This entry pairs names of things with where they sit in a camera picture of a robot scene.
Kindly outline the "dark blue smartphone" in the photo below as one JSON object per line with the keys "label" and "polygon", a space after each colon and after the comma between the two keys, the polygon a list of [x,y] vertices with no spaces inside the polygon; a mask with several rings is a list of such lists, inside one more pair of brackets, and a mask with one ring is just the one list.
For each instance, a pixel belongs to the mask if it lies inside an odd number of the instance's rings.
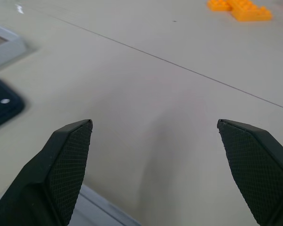
{"label": "dark blue smartphone", "polygon": [[25,108],[23,98],[0,80],[0,125],[17,116]]}

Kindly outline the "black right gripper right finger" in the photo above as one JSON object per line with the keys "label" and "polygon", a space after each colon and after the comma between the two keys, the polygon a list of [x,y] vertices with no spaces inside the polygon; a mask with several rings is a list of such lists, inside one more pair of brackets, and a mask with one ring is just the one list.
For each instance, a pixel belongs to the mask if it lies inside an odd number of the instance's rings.
{"label": "black right gripper right finger", "polygon": [[283,226],[283,146],[266,130],[219,119],[232,177],[260,226]]}

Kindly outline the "yellow toy brick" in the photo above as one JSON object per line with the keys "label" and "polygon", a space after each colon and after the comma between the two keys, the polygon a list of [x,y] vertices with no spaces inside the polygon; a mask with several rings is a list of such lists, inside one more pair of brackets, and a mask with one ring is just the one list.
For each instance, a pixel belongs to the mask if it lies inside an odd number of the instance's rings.
{"label": "yellow toy brick", "polygon": [[227,0],[231,15],[239,22],[270,21],[272,12],[264,6],[257,6],[251,0]]}
{"label": "yellow toy brick", "polygon": [[207,7],[211,11],[232,11],[232,6],[229,4],[228,0],[208,0]]}

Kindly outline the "white phone box lid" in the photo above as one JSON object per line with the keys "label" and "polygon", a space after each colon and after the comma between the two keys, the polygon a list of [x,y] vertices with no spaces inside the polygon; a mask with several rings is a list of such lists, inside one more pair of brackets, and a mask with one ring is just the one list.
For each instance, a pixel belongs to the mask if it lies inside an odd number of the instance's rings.
{"label": "white phone box lid", "polygon": [[68,226],[142,226],[86,185],[81,186]]}

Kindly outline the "grey tray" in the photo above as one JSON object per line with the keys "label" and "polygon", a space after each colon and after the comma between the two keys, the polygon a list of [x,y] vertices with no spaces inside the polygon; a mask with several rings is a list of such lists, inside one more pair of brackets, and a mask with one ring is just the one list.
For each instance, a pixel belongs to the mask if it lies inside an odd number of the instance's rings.
{"label": "grey tray", "polygon": [[24,39],[0,26],[0,66],[26,52]]}

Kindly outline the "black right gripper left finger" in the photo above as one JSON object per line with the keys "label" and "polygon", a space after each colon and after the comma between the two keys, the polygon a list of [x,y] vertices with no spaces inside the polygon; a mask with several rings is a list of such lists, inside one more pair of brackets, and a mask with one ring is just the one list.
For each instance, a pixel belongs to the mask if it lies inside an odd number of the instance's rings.
{"label": "black right gripper left finger", "polygon": [[0,226],[68,226],[83,183],[93,124],[68,124],[19,172],[0,199]]}

